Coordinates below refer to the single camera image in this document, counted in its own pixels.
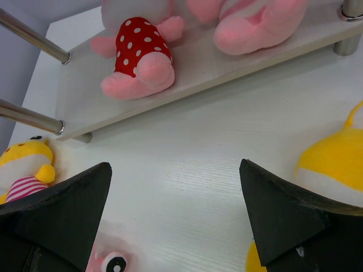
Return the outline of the pink toy pink-striped shirt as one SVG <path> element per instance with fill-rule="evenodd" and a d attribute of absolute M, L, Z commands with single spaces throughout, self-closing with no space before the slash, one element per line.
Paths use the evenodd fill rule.
<path fill-rule="evenodd" d="M 288 39 L 306 12 L 306 0 L 187 1 L 190 12 L 204 24 L 218 20 L 213 42 L 232 56 L 276 46 Z"/>

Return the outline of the pink toy orange-striped shirt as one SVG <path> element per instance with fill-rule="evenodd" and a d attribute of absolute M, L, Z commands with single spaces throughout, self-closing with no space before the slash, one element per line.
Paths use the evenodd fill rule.
<path fill-rule="evenodd" d="M 132 251 L 130 244 L 119 237 L 98 232 L 88 259 L 86 272 L 137 270 L 137 256 Z"/>

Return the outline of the yellow toy blue-striped shirt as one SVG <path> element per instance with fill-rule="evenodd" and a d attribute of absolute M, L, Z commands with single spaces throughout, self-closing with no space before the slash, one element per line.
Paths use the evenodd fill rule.
<path fill-rule="evenodd" d="M 362 208 L 361 104 L 352 109 L 340 130 L 301 153 L 295 180 L 291 183 L 320 196 Z M 246 261 L 254 249 L 253 239 Z"/>

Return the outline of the pink toy red polka-dot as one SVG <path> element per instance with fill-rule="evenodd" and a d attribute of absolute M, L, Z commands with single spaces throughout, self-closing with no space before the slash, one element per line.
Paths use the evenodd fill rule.
<path fill-rule="evenodd" d="M 184 20 L 174 16 L 173 1 L 103 1 L 108 36 L 90 40 L 92 51 L 115 59 L 100 86 L 109 97 L 138 99 L 168 89 L 175 81 L 168 44 L 182 37 Z"/>

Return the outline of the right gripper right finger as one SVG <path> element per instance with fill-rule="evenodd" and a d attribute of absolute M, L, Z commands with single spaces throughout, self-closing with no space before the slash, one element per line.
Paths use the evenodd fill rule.
<path fill-rule="evenodd" d="M 254 253 L 248 271 L 362 271 L 362 208 L 288 182 L 243 159 L 240 183 Z"/>

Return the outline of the yellow toy pink-striped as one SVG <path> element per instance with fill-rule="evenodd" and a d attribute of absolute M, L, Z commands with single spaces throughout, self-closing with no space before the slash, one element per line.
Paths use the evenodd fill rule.
<path fill-rule="evenodd" d="M 42 191 L 55 179 L 53 151 L 47 138 L 37 135 L 16 143 L 1 155 L 1 204 Z"/>

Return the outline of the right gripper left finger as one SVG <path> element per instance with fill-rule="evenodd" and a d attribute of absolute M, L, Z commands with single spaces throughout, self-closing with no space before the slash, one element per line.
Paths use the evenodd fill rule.
<path fill-rule="evenodd" d="M 1 271 L 85 271 L 112 177 L 103 162 L 1 205 Z"/>

